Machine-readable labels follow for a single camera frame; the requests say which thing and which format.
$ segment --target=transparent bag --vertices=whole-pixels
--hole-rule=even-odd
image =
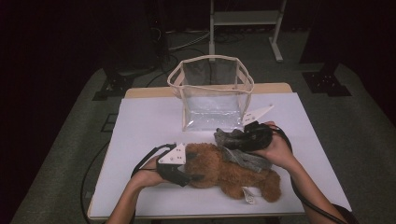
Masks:
[[[243,127],[254,81],[239,59],[206,55],[185,60],[167,82],[183,102],[183,131]]]

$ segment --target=brown fur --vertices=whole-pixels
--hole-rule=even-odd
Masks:
[[[269,203],[276,202],[280,195],[280,177],[273,170],[256,173],[234,162],[224,161],[218,147],[213,144],[188,144],[186,153],[195,155],[187,159],[185,172],[188,175],[202,175],[204,178],[193,180],[190,185],[196,188],[210,188],[219,185],[228,196],[241,199],[242,187],[256,187]]]

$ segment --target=floor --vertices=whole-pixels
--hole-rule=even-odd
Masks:
[[[308,31],[281,32],[278,45],[284,57],[277,63],[268,43],[271,32],[224,35],[216,53],[237,57],[255,82],[287,82],[299,94],[306,113],[360,223],[394,223],[396,220],[396,129],[359,77],[340,64],[335,75],[351,96],[330,97],[312,93],[302,73],[318,71],[322,64],[299,64]],[[169,45],[188,43],[200,33],[168,34]],[[137,77],[133,87],[167,86],[167,71],[177,62],[207,54],[202,41],[171,52],[161,69]],[[34,184],[12,223],[103,223],[84,214],[91,201],[106,155],[106,143],[118,113],[121,96],[94,101],[106,82],[102,69],[92,74],[43,163]],[[164,220],[177,223],[265,223],[262,218]],[[137,220],[136,223],[150,223]],[[280,223],[308,223],[305,216],[282,217]]]

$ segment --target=white tabletop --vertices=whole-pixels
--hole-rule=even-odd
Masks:
[[[346,195],[318,141],[297,93],[253,94],[248,111],[274,105],[259,122],[273,120],[289,137],[293,153],[331,203],[351,210]],[[176,97],[123,99],[111,143],[98,178],[88,216],[107,218],[116,205],[134,167],[153,148],[168,143],[215,143],[213,132],[182,132],[182,103]],[[194,189],[162,184],[144,189],[136,217],[276,216],[303,213],[290,176],[281,176],[282,196],[275,203],[255,197],[255,204],[231,199],[218,187]]]

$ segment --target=dark background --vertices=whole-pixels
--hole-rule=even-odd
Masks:
[[[12,219],[97,69],[158,65],[166,54],[165,39],[155,42],[150,27],[208,29],[209,0],[142,2],[0,2],[2,222]],[[269,9],[278,7],[274,2],[217,0],[216,8]],[[344,63],[395,123],[396,20],[391,9],[390,1],[289,0],[282,30],[311,28],[302,63],[329,58]]]

